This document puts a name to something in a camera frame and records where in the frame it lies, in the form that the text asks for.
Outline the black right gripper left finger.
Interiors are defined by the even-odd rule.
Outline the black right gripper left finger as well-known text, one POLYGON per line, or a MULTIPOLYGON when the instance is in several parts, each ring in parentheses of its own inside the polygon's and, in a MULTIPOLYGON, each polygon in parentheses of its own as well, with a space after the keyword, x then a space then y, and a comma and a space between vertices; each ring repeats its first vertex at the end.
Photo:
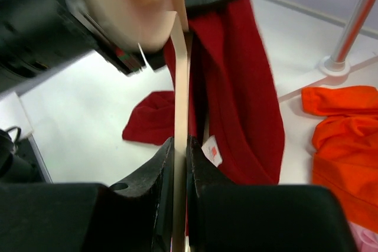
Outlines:
POLYGON ((174 140, 112 186, 1 184, 2 251, 169 251, 174 140))

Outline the dark red t shirt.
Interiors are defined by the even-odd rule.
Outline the dark red t shirt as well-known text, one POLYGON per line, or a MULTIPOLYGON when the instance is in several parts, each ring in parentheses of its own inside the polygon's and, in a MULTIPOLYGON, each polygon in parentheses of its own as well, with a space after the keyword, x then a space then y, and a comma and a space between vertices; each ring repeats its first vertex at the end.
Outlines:
POLYGON ((190 18, 188 133, 214 136, 222 173, 237 184, 277 184, 284 127, 250 0, 190 18))

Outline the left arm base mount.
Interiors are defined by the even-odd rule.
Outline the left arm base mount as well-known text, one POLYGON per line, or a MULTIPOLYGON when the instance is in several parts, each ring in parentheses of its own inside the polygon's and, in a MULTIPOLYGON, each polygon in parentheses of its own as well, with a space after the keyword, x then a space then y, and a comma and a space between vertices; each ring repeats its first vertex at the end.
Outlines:
POLYGON ((50 174, 36 144, 21 137, 21 128, 1 130, 1 182, 7 184, 51 183, 50 174))

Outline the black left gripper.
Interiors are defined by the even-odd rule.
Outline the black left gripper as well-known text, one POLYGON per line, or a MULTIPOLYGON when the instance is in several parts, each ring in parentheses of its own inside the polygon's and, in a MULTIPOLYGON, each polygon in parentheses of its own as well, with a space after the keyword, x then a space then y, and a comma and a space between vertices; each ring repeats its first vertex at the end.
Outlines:
POLYGON ((126 76, 165 66, 161 50, 121 50, 82 0, 1 0, 1 92, 55 73, 91 51, 126 76))

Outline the beige wooden hanger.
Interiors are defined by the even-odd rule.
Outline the beige wooden hanger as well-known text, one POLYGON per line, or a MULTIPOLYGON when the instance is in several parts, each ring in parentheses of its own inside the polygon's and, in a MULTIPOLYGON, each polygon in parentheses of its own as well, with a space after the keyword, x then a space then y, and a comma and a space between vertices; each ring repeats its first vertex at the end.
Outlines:
POLYGON ((107 42, 128 51, 156 51, 171 41, 175 52, 172 250, 185 249, 186 148, 190 57, 184 0, 67 0, 72 14, 107 42))

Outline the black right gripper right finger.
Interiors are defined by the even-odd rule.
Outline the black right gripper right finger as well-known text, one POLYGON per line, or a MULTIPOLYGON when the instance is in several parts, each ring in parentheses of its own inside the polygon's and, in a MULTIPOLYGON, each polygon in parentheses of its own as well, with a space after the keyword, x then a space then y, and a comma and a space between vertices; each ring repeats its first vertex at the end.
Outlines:
POLYGON ((313 185, 238 185, 187 141, 191 251, 356 251, 343 209, 313 185))

